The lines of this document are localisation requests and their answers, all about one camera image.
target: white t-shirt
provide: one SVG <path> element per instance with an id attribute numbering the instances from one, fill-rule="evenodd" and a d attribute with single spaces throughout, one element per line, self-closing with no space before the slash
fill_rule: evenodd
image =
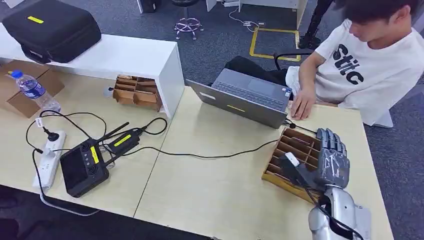
<path id="1" fill-rule="evenodd" d="M 412 32 L 383 49 L 371 49 L 349 33 L 345 20 L 315 50 L 326 61 L 318 67 L 315 91 L 318 102 L 359 109 L 362 121 L 373 125 L 403 98 L 424 72 L 424 39 Z M 287 86 L 300 90 L 299 67 L 288 68 Z"/>

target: white cable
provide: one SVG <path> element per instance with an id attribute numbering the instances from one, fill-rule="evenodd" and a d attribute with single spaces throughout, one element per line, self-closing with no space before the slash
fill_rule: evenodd
<path id="1" fill-rule="evenodd" d="M 41 199 L 41 202 L 42 203 L 44 203 L 45 205 L 47 205 L 49 207 L 52 207 L 52 208 L 55 208 L 55 209 L 59 209 L 59 210 L 62 210 L 62 211 L 65 211 L 65 212 L 68 212 L 68 213 L 71 213 L 71 214 L 75 214 L 75 215 L 78 215 L 78 216 L 82 216 L 82 217 L 88 217 L 88 216 L 91 216 L 91 215 L 94 215 L 94 214 L 100 212 L 100 210 L 96 210 L 96 211 L 94 211 L 92 213 L 89 213 L 89 214 L 82 214 L 82 213 L 79 213 L 79 212 L 76 212 L 76 211 L 72 211 L 72 210 L 69 210 L 69 209 L 66 209 L 66 208 L 63 208 L 63 207 L 60 207 L 60 206 L 56 206 L 56 205 L 53 205 L 53 204 L 47 202 L 44 199 L 43 193 L 44 193 L 44 190 L 48 190 L 50 187 L 46 187 L 44 189 L 42 187 L 42 185 L 41 185 L 40 172 L 39 172 L 39 169 L 38 169 L 38 166 L 37 166 L 37 163 L 36 163 L 36 159 L 35 159 L 34 153 L 35 153 L 35 150 L 32 152 L 32 160 L 33 160 L 34 167 L 35 167 L 35 170 L 36 170 L 36 173 L 37 173 L 37 177 L 38 177 L 38 184 L 39 184 L 39 188 L 40 188 L 40 199 Z"/>
<path id="2" fill-rule="evenodd" d="M 228 17 L 229 17 L 230 19 L 232 19 L 232 20 L 239 21 L 239 22 L 240 22 L 240 23 L 242 23 L 243 25 L 245 25 L 245 22 L 249 22 L 250 24 L 256 25 L 256 26 L 257 26 L 257 28 L 256 28 L 255 30 L 251 30 L 251 29 L 250 29 L 250 26 L 246 26 L 246 27 L 247 27 L 247 29 L 248 29 L 249 31 L 251 31 L 252 33 L 257 32 L 257 31 L 258 31 L 258 29 L 259 29 L 259 24 L 257 24 L 256 22 L 253 22 L 253 21 L 242 21 L 242 20 L 240 20 L 240 19 L 237 19 L 237 18 L 235 18 L 235 17 L 232 17 L 232 16 L 231 16 L 231 14 L 235 13 L 235 12 L 236 12 L 237 10 L 239 10 L 239 9 L 240 9 L 240 6 L 238 6 L 238 8 L 237 8 L 236 10 L 234 10 L 234 11 L 230 12 L 230 13 L 228 14 Z"/>
<path id="3" fill-rule="evenodd" d="M 82 214 L 82 213 L 79 213 L 79 212 L 76 212 L 76 211 L 71 211 L 71 210 L 69 210 L 69 209 L 66 209 L 66 208 L 60 207 L 60 206 L 55 206 L 55 205 L 53 205 L 53 204 L 51 204 L 51 203 L 47 202 L 47 201 L 44 199 L 44 196 L 43 196 L 43 194 L 42 194 L 42 193 L 40 193 L 40 199 L 41 199 L 41 202 L 43 202 L 45 205 L 47 205 L 47 206 L 49 206 L 49 207 L 52 207 L 52 208 L 55 208 L 55 209 L 59 209 L 59 210 L 62 210 L 62 211 L 65 211 L 65 212 L 68 212 L 68 213 L 71 213 L 71 214 L 75 214 L 75 215 L 78 215 L 78 216 L 82 216 L 82 217 L 88 217 L 88 216 L 91 216 L 91 215 L 94 215 L 94 214 L 96 214 L 96 213 L 100 212 L 100 210 L 96 210 L 96 211 L 94 211 L 94 212 L 92 212 L 92 213 L 89 213 L 89 214 Z"/>

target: printed text on t-shirt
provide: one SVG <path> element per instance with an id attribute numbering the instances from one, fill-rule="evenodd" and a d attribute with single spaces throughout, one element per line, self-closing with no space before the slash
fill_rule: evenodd
<path id="1" fill-rule="evenodd" d="M 348 48 L 343 44 L 339 44 L 337 50 L 332 55 L 336 61 L 334 66 L 340 70 L 342 76 L 346 75 L 346 79 L 349 83 L 358 85 L 358 81 L 361 83 L 364 81 L 364 77 L 359 72 L 354 71 L 360 64 L 357 59 L 354 59 L 352 55 L 348 54 Z"/>

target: yellow floor tape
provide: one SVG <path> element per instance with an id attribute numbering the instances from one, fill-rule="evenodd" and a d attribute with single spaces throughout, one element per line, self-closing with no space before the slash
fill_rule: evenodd
<path id="1" fill-rule="evenodd" d="M 258 37 L 258 32 L 259 31 L 278 32 L 278 33 L 292 33 L 292 34 L 294 34 L 294 44 L 296 45 L 296 49 L 299 49 L 298 48 L 298 45 L 299 45 L 299 31 L 297 31 L 297 30 L 296 31 L 292 31 L 292 30 L 270 29 L 270 28 L 255 28 L 255 32 L 253 33 L 252 42 L 251 42 L 251 45 L 250 45 L 250 55 L 252 57 L 265 58 L 265 59 L 274 59 L 274 56 L 272 56 L 272 55 L 256 54 L 255 53 L 256 38 Z M 281 56 L 281 57 L 278 58 L 278 60 L 287 60 L 287 61 L 292 61 L 292 62 L 300 62 L 301 56 L 300 55 L 296 55 L 296 58 Z"/>

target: wooden compartment box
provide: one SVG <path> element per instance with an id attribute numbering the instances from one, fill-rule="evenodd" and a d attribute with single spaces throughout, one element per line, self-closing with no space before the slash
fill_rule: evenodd
<path id="1" fill-rule="evenodd" d="M 162 107 L 155 80 L 143 77 L 118 75 L 113 98 L 120 104 L 137 105 L 156 111 Z"/>
<path id="2" fill-rule="evenodd" d="M 293 185 L 289 179 L 284 176 L 284 173 L 282 173 L 279 167 L 278 158 L 285 153 L 291 152 L 301 164 L 306 164 L 308 170 L 314 171 L 318 167 L 320 149 L 321 141 L 319 139 L 286 128 L 282 132 L 281 138 L 272 153 L 265 171 L 263 171 L 262 179 L 313 204 L 303 187 Z M 320 194 L 317 191 L 310 190 L 310 193 L 315 200 L 318 200 Z"/>

